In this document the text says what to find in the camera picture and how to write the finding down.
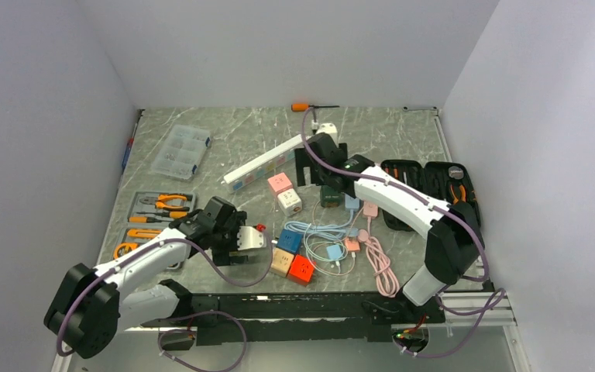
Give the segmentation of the white power strip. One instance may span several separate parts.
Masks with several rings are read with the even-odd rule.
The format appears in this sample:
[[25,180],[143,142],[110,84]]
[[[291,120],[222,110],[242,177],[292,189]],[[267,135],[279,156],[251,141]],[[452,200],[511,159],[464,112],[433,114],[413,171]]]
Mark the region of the white power strip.
[[290,138],[225,174],[221,184],[225,186],[228,192],[236,192],[293,160],[295,157],[294,151],[301,145],[302,138],[300,135]]

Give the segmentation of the dark green cube charger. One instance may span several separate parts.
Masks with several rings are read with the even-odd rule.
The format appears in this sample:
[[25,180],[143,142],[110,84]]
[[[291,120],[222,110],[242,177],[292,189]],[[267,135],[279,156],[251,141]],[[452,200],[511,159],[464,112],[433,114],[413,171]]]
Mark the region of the dark green cube charger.
[[343,196],[340,192],[322,185],[320,188],[320,206],[323,208],[337,208],[342,204]]

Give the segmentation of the pink cube adapter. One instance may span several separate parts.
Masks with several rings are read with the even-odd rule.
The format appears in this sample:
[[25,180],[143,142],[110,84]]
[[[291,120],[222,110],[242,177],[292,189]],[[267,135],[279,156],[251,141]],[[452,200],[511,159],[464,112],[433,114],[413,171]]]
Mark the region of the pink cube adapter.
[[275,174],[267,179],[271,194],[277,197],[279,194],[292,189],[294,186],[290,178],[284,173]]

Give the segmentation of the white cube charger with picture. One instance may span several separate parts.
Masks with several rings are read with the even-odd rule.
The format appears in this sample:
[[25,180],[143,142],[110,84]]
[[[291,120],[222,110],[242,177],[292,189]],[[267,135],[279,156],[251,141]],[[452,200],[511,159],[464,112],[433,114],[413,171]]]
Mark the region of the white cube charger with picture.
[[277,195],[277,202],[280,210],[287,217],[299,213],[303,208],[303,203],[297,192],[293,189],[287,189]]

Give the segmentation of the peach cube charger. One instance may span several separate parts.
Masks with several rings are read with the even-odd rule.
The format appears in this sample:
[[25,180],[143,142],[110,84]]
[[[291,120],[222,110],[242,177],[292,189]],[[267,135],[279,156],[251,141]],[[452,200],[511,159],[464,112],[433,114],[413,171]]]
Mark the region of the peach cube charger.
[[295,255],[281,248],[273,249],[270,272],[280,277],[286,277],[291,268]]

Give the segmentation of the blue cube charger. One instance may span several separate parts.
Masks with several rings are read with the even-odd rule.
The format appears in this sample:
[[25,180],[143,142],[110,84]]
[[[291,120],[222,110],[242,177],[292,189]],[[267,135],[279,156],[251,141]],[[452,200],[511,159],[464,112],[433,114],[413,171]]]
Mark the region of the blue cube charger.
[[283,229],[275,242],[275,247],[291,254],[299,254],[304,235],[289,229]]

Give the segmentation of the pink power strip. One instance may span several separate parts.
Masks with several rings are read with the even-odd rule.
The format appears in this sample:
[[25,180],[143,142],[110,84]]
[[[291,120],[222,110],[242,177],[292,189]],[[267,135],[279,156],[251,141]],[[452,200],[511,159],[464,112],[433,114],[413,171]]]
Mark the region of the pink power strip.
[[378,206],[374,203],[365,201],[362,213],[368,219],[375,219],[378,216]]

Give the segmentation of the red cube adapter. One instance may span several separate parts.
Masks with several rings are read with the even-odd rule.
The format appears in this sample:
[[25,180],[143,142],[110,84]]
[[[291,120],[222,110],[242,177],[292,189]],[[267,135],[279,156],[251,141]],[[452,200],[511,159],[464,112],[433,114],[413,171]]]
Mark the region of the red cube adapter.
[[287,272],[287,279],[299,285],[307,286],[311,283],[314,271],[315,267],[307,257],[296,255]]

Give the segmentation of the pink round plug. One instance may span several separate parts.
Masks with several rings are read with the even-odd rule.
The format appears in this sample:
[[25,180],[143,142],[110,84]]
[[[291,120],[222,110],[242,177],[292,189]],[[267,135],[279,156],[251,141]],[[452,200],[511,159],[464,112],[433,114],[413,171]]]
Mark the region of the pink round plug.
[[365,229],[360,229],[357,235],[357,239],[361,243],[365,243],[370,239],[370,234]]

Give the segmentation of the small pink plug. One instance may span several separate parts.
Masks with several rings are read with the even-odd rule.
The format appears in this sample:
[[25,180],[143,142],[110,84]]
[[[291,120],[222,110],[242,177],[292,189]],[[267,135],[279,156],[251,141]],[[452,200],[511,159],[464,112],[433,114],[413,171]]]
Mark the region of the small pink plug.
[[359,241],[356,238],[346,237],[343,242],[349,253],[357,253],[361,250]]

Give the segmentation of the light blue charger plug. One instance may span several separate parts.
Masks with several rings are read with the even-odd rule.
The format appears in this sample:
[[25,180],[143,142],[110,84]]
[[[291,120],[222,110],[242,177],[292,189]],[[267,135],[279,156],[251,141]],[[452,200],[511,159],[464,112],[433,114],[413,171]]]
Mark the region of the light blue charger plug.
[[326,253],[331,261],[341,260],[345,256],[339,244],[332,244],[327,246]]

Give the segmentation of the light blue power strip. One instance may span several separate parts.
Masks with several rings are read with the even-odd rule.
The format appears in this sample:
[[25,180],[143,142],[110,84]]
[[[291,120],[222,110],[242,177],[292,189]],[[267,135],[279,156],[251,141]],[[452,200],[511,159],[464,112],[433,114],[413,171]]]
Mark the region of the light blue power strip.
[[361,204],[361,202],[358,198],[354,198],[349,195],[345,195],[344,205],[345,205],[346,209],[353,211],[353,212],[357,212],[360,209],[360,204]]

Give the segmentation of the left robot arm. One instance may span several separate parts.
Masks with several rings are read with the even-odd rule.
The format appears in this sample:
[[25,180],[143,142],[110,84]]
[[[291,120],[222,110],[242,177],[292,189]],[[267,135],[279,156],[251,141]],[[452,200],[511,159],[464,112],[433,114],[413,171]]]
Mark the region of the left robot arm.
[[56,352],[85,359],[99,354],[121,331],[156,319],[182,325],[194,314],[193,294],[175,280],[140,286],[173,264],[200,253],[214,268],[213,254],[238,249],[247,214],[215,196],[206,206],[175,219],[150,241],[107,263],[79,263],[65,274],[43,324],[56,335]]

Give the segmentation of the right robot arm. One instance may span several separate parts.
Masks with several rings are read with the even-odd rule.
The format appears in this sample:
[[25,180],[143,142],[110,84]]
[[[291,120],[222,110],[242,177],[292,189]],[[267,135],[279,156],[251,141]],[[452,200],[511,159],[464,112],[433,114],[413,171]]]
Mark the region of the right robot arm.
[[402,286],[402,296],[395,303],[404,321],[417,320],[431,298],[467,279],[471,264],[486,256],[476,213],[469,203],[451,204],[428,196],[391,177],[364,156],[347,157],[328,133],[301,134],[300,138],[319,181],[375,204],[425,240],[424,263]]

